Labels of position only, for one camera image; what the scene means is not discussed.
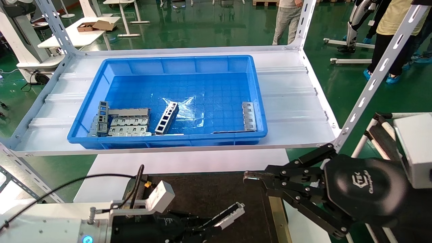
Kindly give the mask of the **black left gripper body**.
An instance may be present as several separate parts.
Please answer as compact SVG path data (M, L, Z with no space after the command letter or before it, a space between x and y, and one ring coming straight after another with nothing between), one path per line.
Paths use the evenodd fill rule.
M113 218L111 243L171 243L178 233L173 214L147 214Z

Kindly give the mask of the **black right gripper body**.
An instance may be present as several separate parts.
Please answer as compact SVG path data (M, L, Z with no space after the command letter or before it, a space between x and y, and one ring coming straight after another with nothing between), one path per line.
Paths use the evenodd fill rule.
M325 164L324 174L329 200L350 217L381 227L400 223L411 191L400 164L339 154Z

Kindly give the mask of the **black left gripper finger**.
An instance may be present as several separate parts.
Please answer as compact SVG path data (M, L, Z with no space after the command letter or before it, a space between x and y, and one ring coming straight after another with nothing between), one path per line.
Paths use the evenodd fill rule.
M211 227L217 223L212 217L200 217L183 211L169 211L170 227Z
M181 243L205 243L222 232L221 227L191 228L183 233Z

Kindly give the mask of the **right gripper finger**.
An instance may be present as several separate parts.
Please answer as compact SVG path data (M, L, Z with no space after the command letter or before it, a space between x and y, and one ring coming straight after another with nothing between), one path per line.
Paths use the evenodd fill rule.
M327 143L285 165L267 165L264 170L246 171L243 182L260 184L265 181L273 183L281 180L293 183L314 183L324 179L324 169L320 168L320 164L336 155L334 145Z
M303 184L292 182L246 182L246 184L262 188L268 196L285 200L290 206L297 209L298 212L334 238L344 238L355 223L347 215L334 216L312 203L309 195L301 194L301 190L305 189Z

